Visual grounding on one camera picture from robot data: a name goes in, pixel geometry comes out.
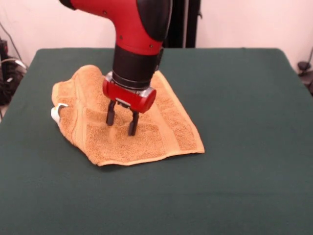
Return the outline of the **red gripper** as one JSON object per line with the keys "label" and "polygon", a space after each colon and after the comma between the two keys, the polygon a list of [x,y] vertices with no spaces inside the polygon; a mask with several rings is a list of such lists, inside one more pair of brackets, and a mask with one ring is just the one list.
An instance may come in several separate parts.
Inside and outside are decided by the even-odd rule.
{"label": "red gripper", "polygon": [[129,90],[114,82],[112,71],[107,73],[103,82],[103,93],[111,101],[108,105],[106,124],[112,126],[114,123],[116,101],[132,109],[133,119],[130,122],[128,135],[134,136],[139,120],[139,113],[145,113],[153,105],[157,91],[148,87],[143,91]]}

